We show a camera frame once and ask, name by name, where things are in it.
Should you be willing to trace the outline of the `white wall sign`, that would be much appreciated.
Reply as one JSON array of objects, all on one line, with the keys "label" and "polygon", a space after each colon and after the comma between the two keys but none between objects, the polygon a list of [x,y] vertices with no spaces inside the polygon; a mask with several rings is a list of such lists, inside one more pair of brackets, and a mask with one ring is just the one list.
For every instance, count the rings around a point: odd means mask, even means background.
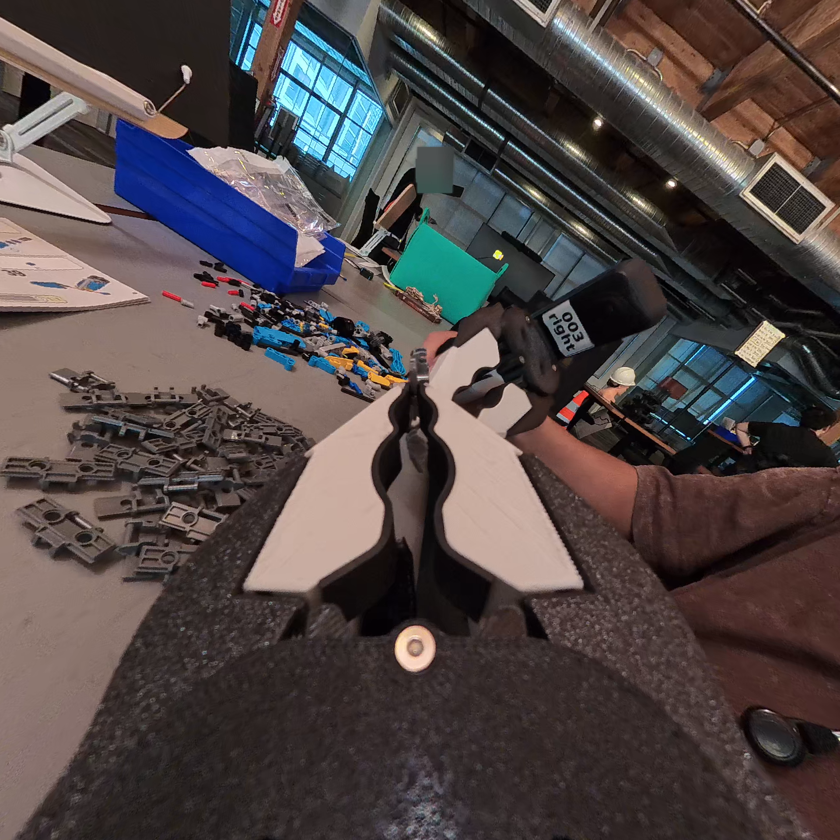
[{"label": "white wall sign", "polygon": [[785,333],[772,322],[762,320],[761,323],[741,341],[733,351],[733,355],[740,361],[757,369],[765,358],[786,338]]}]

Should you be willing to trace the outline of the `clear plastic bags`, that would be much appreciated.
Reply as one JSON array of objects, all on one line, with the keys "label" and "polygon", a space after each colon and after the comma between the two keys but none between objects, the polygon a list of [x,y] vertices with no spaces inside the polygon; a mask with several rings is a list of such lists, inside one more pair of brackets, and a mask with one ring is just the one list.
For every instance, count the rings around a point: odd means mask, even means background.
[{"label": "clear plastic bags", "polygon": [[204,169],[297,231],[295,267],[308,267],[325,254],[322,241],[339,224],[317,202],[289,161],[269,160],[227,147],[192,148],[188,154]]}]

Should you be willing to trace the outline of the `blue plastic bin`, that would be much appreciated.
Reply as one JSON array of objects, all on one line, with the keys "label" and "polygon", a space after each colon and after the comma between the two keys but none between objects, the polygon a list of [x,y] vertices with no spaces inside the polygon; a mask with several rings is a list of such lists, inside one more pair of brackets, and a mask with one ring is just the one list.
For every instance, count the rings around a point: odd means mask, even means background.
[{"label": "blue plastic bin", "polygon": [[295,266],[297,232],[204,169],[182,140],[118,121],[114,191],[246,279],[278,295],[336,283],[344,245],[326,235],[324,252]]}]

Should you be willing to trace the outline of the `heap of mixed coloured bricks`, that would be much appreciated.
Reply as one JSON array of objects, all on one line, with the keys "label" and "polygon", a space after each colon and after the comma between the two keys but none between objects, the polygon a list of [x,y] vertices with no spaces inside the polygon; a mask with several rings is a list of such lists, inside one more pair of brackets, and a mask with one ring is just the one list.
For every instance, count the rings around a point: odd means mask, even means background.
[{"label": "heap of mixed coloured bricks", "polygon": [[326,303],[296,303],[257,285],[225,280],[231,303],[208,306],[196,318],[199,329],[241,350],[261,352],[285,371],[303,366],[322,371],[342,393],[366,403],[407,381],[403,355],[388,333],[335,315]]}]

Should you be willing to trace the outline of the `large paned window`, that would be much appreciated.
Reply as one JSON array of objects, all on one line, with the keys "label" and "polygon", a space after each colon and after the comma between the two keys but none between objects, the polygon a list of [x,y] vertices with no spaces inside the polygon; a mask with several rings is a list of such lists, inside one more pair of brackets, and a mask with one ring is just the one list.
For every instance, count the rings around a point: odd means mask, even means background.
[{"label": "large paned window", "polygon": [[384,115],[369,69],[379,2],[233,1],[229,56],[257,81],[258,124],[296,119],[291,148],[351,182]]}]

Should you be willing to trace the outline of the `scattered black and red pins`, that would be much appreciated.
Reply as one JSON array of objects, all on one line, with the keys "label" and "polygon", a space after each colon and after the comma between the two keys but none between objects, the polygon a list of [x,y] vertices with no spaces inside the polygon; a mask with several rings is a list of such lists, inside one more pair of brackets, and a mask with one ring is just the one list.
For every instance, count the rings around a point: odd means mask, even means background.
[{"label": "scattered black and red pins", "polygon": [[247,312],[254,312],[259,308],[258,304],[251,302],[256,294],[255,283],[225,273],[227,266],[221,261],[201,260],[199,265],[202,270],[195,272],[192,276],[200,288],[207,290],[223,288],[229,297],[236,298],[234,308],[242,307]]}]

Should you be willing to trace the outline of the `open instruction booklet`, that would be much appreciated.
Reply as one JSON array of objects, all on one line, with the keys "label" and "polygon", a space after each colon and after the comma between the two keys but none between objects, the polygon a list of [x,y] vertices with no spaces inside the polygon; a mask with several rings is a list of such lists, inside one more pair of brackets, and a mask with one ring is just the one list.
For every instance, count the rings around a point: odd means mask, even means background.
[{"label": "open instruction booklet", "polygon": [[1,219],[1,313],[89,312],[148,303],[144,294]]}]

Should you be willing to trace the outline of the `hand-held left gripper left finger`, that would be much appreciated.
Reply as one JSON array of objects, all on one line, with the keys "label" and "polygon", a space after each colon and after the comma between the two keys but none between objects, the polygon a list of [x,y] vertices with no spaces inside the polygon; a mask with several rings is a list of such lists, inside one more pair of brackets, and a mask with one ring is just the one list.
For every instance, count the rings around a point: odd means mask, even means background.
[{"label": "hand-held left gripper left finger", "polygon": [[399,385],[324,438],[245,578],[245,592],[309,595],[373,559],[393,531],[411,386]]}]

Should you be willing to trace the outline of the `grey desk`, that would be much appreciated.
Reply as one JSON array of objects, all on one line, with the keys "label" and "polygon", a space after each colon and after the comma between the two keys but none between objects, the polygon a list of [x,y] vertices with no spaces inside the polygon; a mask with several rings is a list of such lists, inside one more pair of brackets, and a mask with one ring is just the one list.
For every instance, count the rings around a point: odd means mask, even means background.
[{"label": "grey desk", "polygon": [[[200,286],[207,256],[154,220],[110,226],[3,207],[2,215],[142,292],[149,302],[71,314],[2,316],[2,456],[67,454],[73,416],[53,370],[93,370],[134,391],[225,389],[322,439],[362,402],[319,370],[282,368],[196,326],[228,300]],[[15,515],[39,496],[2,480],[2,838],[14,838],[76,751],[137,626],[161,592],[123,581],[123,565],[52,560]]]}]

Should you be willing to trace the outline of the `black round badge reel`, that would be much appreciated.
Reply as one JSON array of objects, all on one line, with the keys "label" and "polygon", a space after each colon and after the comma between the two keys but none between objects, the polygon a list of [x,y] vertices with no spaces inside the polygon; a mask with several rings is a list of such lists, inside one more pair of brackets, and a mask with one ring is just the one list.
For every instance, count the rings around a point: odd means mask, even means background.
[{"label": "black round badge reel", "polygon": [[789,717],[765,707],[741,714],[742,732],[761,760],[783,768],[838,754],[839,731],[812,721]]}]

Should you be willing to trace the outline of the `white vent grille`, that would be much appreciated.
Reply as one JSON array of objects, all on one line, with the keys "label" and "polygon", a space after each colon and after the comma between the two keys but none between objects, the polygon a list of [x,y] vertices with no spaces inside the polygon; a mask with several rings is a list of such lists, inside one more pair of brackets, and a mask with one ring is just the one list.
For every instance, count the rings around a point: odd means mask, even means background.
[{"label": "white vent grille", "polygon": [[781,154],[765,155],[758,164],[740,197],[790,241],[801,244],[838,215],[838,204]]}]

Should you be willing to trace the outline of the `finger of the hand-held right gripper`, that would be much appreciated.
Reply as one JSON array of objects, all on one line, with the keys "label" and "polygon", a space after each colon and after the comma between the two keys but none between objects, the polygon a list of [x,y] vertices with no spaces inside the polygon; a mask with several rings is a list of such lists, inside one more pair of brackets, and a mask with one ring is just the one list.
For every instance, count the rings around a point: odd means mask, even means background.
[{"label": "finger of the hand-held right gripper", "polygon": [[427,384],[427,399],[433,404],[488,404],[501,395],[505,382],[496,368],[500,362],[498,341],[488,327],[469,339],[458,334],[434,360]]},{"label": "finger of the hand-held right gripper", "polygon": [[482,408],[477,421],[500,438],[507,438],[511,429],[530,413],[532,405],[529,395],[517,385],[506,385],[500,391],[499,402]]}]

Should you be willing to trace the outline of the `pile of grey track links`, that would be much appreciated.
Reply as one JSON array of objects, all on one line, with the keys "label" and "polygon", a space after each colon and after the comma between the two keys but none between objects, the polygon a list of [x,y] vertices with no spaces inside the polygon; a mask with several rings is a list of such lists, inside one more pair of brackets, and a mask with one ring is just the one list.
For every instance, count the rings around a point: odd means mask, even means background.
[{"label": "pile of grey track links", "polygon": [[9,455],[2,480],[40,496],[16,510],[33,545],[127,583],[166,582],[314,440],[225,390],[129,392],[95,371],[49,373],[77,413],[64,457]]}]

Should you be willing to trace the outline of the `silver ventilation duct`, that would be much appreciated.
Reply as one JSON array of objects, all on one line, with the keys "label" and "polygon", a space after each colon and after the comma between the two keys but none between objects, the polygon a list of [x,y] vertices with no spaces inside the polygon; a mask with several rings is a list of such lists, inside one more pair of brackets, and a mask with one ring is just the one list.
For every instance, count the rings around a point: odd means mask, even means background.
[{"label": "silver ventilation duct", "polygon": [[[414,85],[421,70],[430,70],[430,84],[447,83],[465,95],[477,115],[488,118],[535,151],[574,183],[588,190],[606,209],[644,235],[652,247],[688,275],[712,282],[723,260],[732,256],[726,244],[698,228],[668,223],[662,214],[632,189],[622,185],[584,151],[573,150],[570,139],[543,121],[532,119],[463,65],[451,45],[426,21],[400,2],[381,2],[379,22],[393,42],[392,65]],[[687,105],[662,81],[649,80],[631,68],[626,53],[610,37],[585,29],[583,17],[562,4],[559,23],[549,34],[549,52],[540,55],[564,88],[591,104],[608,126],[619,131],[640,151],[674,175],[716,211],[732,228],[737,243],[749,244],[774,267],[810,288],[838,308],[838,237],[821,228],[795,244],[749,207],[741,197],[755,170],[755,161]]]}]

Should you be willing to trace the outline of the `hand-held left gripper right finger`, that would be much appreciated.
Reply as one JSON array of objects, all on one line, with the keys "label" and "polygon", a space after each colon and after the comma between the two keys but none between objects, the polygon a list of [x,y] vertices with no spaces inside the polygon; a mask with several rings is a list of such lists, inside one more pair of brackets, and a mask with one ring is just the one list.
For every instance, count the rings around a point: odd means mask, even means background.
[{"label": "hand-held left gripper right finger", "polygon": [[453,565],[519,595],[580,592],[581,573],[519,450],[464,407],[433,404],[428,421],[440,485],[435,527]]}]

